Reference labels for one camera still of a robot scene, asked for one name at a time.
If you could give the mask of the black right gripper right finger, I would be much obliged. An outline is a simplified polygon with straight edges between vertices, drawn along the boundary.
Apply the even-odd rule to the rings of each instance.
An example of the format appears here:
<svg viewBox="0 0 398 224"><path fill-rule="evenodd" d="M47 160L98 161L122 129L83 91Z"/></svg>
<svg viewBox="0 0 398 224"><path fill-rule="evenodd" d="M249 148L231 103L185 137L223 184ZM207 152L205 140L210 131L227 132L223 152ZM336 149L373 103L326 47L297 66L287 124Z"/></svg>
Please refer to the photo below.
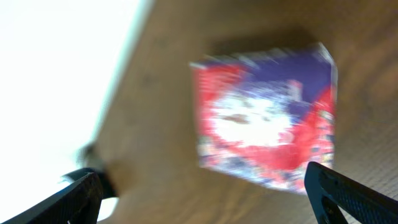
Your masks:
<svg viewBox="0 0 398 224"><path fill-rule="evenodd" d="M309 162L305 190L318 223L344 223L342 210L360 223L397 223L397 201L317 162Z"/></svg>

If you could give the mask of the purple snack package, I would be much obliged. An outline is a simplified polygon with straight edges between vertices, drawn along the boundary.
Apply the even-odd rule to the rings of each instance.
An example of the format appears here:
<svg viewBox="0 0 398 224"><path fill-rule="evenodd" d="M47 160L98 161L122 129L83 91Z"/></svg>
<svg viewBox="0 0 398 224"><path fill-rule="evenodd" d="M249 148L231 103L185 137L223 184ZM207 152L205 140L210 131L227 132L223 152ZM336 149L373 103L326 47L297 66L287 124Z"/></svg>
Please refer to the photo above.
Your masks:
<svg viewBox="0 0 398 224"><path fill-rule="evenodd" d="M202 168L303 195L308 163L333 165L338 72L323 44L190 68Z"/></svg>

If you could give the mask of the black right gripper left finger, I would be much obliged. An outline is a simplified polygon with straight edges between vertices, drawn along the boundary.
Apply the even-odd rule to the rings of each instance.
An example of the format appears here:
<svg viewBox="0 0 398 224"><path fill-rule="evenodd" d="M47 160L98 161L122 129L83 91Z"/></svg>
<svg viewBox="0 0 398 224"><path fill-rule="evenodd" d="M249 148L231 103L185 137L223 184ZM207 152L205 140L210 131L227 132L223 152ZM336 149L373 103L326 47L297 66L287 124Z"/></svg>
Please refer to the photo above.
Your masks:
<svg viewBox="0 0 398 224"><path fill-rule="evenodd" d="M4 224L96 224L103 188L95 173L88 173Z"/></svg>

